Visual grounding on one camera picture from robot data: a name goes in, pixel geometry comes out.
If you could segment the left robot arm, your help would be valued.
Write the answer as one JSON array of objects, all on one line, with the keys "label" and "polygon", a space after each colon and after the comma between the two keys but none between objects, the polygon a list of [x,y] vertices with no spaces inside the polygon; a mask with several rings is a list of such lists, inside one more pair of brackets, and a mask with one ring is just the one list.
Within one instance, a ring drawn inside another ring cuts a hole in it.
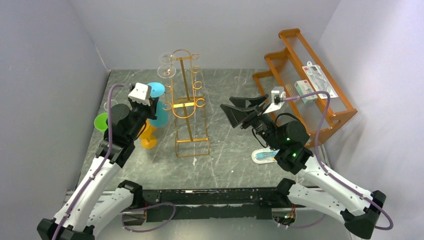
[{"label": "left robot arm", "polygon": [[121,211],[137,210],[143,203],[143,187],[125,180],[111,197],[99,198],[108,183],[122,170],[135,149],[135,140],[157,119],[159,98],[129,97],[130,106],[109,106],[107,129],[92,163],[71,197],[50,219],[43,218],[36,230],[43,240],[94,240]]}]

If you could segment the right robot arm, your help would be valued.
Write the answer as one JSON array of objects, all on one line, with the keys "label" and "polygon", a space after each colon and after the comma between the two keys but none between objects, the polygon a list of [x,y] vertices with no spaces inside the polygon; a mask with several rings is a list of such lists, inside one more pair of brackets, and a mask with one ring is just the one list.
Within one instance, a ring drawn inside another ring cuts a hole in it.
[{"label": "right robot arm", "polygon": [[276,151],[274,160],[286,172],[311,181],[319,190],[309,190],[300,183],[284,178],[274,191],[278,206],[302,205],[312,208],[343,223],[353,235],[369,240],[380,215],[386,195],[379,191],[361,188],[329,169],[316,150],[306,147],[310,136],[297,117],[283,125],[277,125],[269,113],[279,110],[289,99],[282,93],[255,98],[231,97],[230,104],[220,108],[230,125],[242,129],[251,128],[259,143]]}]

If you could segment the clear wine glass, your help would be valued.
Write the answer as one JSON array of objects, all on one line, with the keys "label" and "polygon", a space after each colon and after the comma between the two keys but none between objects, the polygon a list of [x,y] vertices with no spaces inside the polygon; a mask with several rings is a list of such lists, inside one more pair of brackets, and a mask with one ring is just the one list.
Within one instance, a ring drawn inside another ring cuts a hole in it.
[{"label": "clear wine glass", "polygon": [[173,65],[164,64],[157,69],[157,75],[163,79],[173,78],[175,74],[176,68]]},{"label": "clear wine glass", "polygon": [[159,56],[159,62],[163,65],[172,65],[175,61],[175,57],[171,52],[163,52]]}]

